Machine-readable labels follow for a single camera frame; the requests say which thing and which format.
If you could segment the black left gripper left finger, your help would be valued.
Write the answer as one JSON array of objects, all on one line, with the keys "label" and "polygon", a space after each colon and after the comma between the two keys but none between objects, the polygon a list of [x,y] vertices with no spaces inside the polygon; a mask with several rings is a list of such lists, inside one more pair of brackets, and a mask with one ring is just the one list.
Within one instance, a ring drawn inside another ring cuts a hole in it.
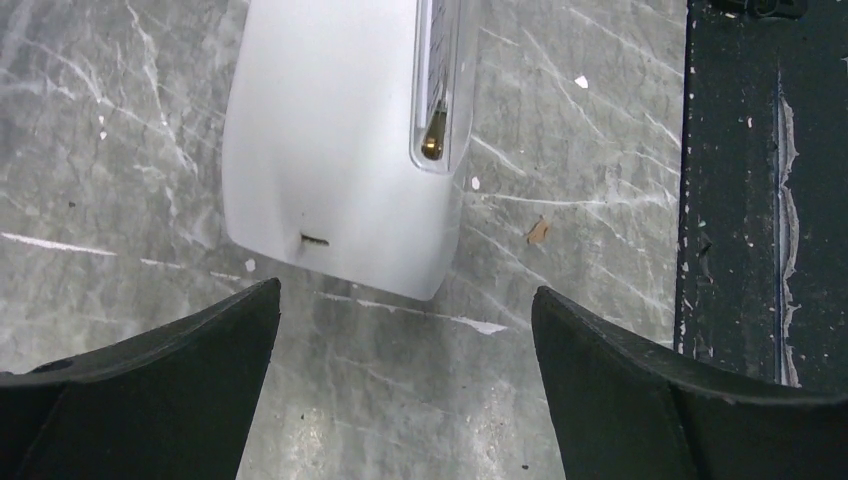
[{"label": "black left gripper left finger", "polygon": [[1,376],[5,479],[233,479],[280,322],[271,278],[107,347]]}]

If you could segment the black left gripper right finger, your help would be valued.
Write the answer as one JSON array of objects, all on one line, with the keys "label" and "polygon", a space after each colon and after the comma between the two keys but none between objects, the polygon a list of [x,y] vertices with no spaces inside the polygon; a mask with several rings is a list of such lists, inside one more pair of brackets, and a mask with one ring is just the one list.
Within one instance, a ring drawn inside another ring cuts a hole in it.
[{"label": "black left gripper right finger", "polygon": [[847,398],[685,357],[548,287],[532,333],[569,479],[843,479]]}]

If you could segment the clear plastic metronome cover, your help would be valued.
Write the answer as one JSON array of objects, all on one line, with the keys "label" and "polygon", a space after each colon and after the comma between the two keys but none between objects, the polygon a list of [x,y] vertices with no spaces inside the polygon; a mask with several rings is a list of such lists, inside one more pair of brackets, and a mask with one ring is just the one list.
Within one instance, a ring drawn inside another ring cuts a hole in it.
[{"label": "clear plastic metronome cover", "polygon": [[473,120],[478,1],[419,1],[416,11],[410,154],[421,170],[454,173]]}]

